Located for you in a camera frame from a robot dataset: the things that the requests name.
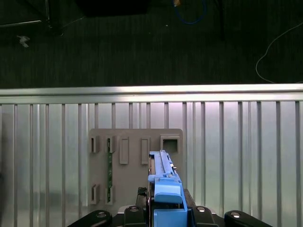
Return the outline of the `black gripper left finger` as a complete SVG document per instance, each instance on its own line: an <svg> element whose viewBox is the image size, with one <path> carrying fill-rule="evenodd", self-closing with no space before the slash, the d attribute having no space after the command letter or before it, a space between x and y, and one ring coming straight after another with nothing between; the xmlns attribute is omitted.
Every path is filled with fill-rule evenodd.
<svg viewBox="0 0 303 227"><path fill-rule="evenodd" d="M139 187L135 205L121 207L116 215L95 210L70 224L71 227L147 227L147 188Z"/></svg>

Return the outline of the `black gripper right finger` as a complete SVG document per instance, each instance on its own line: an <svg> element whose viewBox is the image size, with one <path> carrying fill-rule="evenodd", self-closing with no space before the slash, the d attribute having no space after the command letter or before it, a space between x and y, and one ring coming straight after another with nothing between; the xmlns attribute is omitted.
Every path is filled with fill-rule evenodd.
<svg viewBox="0 0 303 227"><path fill-rule="evenodd" d="M231 210L218 216L205 206L197 206L187 189L187 225L189 227L269 227L269 224L239 210Z"/></svg>

